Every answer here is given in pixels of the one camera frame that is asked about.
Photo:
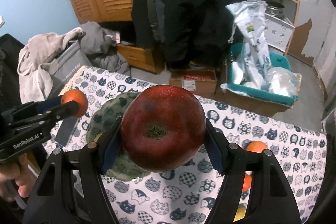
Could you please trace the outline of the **person's left hand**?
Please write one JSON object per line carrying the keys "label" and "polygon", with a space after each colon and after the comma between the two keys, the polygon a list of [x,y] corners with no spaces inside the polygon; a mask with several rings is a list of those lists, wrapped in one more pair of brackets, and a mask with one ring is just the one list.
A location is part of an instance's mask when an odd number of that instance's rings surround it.
{"label": "person's left hand", "polygon": [[29,170],[29,161],[24,153],[17,161],[1,164],[1,199],[14,202],[14,196],[9,192],[6,183],[14,181],[18,186],[18,193],[22,198],[27,198],[35,184],[36,177]]}

